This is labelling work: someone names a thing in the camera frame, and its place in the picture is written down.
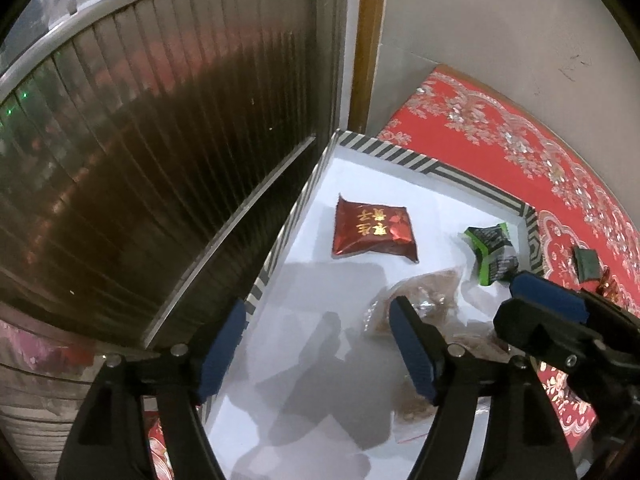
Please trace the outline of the clear bag of nuts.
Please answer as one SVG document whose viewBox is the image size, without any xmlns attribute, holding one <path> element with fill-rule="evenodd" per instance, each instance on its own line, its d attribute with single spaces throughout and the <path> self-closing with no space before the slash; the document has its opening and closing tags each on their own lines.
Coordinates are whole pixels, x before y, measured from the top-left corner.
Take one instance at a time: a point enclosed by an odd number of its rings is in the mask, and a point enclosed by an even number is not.
<svg viewBox="0 0 640 480">
<path fill-rule="evenodd" d="M 370 303 L 363 331 L 389 336 L 397 344 L 407 373 L 393 411 L 398 442 L 425 437 L 444 402 L 446 364 L 455 356 L 505 363 L 508 345 L 490 321 L 462 321 L 458 306 L 461 266 L 406 278 L 384 288 Z"/>
</svg>

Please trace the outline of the dark green snack packet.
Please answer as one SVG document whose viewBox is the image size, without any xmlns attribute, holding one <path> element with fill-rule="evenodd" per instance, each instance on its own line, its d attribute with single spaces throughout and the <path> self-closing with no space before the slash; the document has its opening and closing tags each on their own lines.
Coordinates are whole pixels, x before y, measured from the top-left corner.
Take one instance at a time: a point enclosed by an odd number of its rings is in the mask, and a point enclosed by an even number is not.
<svg viewBox="0 0 640 480">
<path fill-rule="evenodd" d="M 594 249 L 573 247 L 573 258 L 578 281 L 581 283 L 599 281 L 601 266 L 598 253 Z"/>
</svg>

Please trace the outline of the red gold snack packet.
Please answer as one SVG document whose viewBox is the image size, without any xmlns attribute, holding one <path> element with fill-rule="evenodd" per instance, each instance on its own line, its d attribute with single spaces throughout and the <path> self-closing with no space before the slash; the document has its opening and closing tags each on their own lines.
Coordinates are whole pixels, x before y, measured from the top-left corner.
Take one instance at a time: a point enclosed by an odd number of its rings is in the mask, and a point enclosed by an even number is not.
<svg viewBox="0 0 640 480">
<path fill-rule="evenodd" d="M 613 304 L 617 304 L 621 308 L 626 306 L 625 295 L 608 266 L 602 271 L 596 292 L 599 296 L 611 301 Z"/>
</svg>

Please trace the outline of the red floral tablecloth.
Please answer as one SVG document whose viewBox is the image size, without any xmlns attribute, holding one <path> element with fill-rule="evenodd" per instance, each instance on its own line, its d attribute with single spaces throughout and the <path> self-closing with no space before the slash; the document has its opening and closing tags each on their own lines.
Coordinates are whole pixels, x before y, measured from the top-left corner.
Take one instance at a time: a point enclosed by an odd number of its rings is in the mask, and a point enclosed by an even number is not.
<svg viewBox="0 0 640 480">
<path fill-rule="evenodd" d="M 533 206 L 544 277 L 580 289 L 573 247 L 594 249 L 639 312 L 639 232 L 600 178 L 524 108 L 440 64 L 378 138 L 446 162 Z"/>
</svg>

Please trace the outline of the black green snack packet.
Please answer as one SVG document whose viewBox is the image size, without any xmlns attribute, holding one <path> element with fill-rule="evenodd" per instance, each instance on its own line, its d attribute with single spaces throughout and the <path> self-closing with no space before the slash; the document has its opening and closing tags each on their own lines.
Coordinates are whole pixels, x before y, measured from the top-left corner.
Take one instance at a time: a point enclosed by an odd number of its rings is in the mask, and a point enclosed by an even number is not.
<svg viewBox="0 0 640 480">
<path fill-rule="evenodd" d="M 504 222 L 486 228 L 469 226 L 464 234 L 470 240 L 476 255 L 480 286 L 508 282 L 518 273 L 518 253 Z"/>
</svg>

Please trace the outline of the striped white storage box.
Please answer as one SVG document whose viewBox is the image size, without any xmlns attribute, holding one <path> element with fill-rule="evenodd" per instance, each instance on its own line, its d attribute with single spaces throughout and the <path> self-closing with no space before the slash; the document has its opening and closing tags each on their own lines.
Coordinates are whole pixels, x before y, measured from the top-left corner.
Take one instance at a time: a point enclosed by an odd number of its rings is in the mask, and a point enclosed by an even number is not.
<svg viewBox="0 0 640 480">
<path fill-rule="evenodd" d="M 339 200 L 405 207 L 419 258 L 332 254 Z M 476 177 L 372 136 L 337 131 L 248 296 L 248 326 L 205 429 L 229 479 L 405 479 L 422 443 L 398 442 L 393 403 L 407 371 L 363 317 L 383 289 L 459 268 L 463 323 L 508 296 L 482 287 L 464 232 L 505 223 L 526 270 L 542 266 L 536 210 Z"/>
</svg>

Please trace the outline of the red snack packet in box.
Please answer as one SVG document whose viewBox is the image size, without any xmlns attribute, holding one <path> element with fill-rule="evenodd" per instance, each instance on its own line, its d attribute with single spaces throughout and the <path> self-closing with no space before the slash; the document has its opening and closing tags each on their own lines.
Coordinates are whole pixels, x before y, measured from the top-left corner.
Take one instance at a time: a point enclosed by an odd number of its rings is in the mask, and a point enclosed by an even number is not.
<svg viewBox="0 0 640 480">
<path fill-rule="evenodd" d="M 378 252 L 419 262 L 418 245 L 406 207 L 356 203 L 338 196 L 332 256 Z"/>
</svg>

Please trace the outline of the metal roller shutter door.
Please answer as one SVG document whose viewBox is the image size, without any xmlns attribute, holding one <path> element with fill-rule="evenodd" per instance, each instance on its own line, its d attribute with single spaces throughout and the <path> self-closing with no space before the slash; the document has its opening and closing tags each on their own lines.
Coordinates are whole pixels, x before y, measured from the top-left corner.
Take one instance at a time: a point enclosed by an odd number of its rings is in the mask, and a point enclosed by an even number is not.
<svg viewBox="0 0 640 480">
<path fill-rule="evenodd" d="M 246 296 L 337 125 L 346 0 L 1 0 L 1 474 L 106 356 Z"/>
</svg>

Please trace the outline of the wooden door frame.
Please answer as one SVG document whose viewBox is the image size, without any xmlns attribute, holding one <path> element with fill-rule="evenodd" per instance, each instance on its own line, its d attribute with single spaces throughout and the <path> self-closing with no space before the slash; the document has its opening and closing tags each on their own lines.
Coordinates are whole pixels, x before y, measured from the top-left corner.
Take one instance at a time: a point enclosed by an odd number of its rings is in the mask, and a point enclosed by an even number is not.
<svg viewBox="0 0 640 480">
<path fill-rule="evenodd" d="M 352 92 L 348 128 L 364 133 L 367 128 L 385 0 L 359 0 Z"/>
</svg>

